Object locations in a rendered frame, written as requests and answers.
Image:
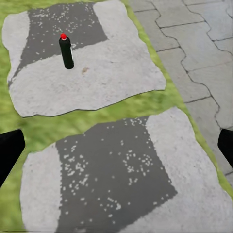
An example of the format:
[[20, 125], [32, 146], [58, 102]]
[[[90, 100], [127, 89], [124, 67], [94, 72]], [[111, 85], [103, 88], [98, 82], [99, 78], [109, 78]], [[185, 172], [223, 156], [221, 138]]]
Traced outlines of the pesticide atomizer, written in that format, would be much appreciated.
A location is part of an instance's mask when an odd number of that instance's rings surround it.
[[62, 57], [64, 58], [65, 68], [73, 68], [70, 38], [66, 36], [64, 32], [60, 35], [59, 43], [62, 51]]

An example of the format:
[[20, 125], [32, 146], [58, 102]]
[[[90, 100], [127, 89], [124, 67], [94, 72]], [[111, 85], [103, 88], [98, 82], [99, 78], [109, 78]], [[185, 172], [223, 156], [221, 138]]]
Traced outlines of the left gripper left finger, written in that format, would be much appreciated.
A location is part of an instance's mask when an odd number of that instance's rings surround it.
[[24, 149], [22, 130], [0, 134], [0, 187]]

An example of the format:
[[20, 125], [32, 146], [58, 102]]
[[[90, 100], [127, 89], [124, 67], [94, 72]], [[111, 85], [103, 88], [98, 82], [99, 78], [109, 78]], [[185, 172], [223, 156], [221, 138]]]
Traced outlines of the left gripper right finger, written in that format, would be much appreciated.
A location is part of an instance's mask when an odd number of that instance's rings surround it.
[[218, 147], [233, 167], [233, 131], [221, 130], [218, 139]]

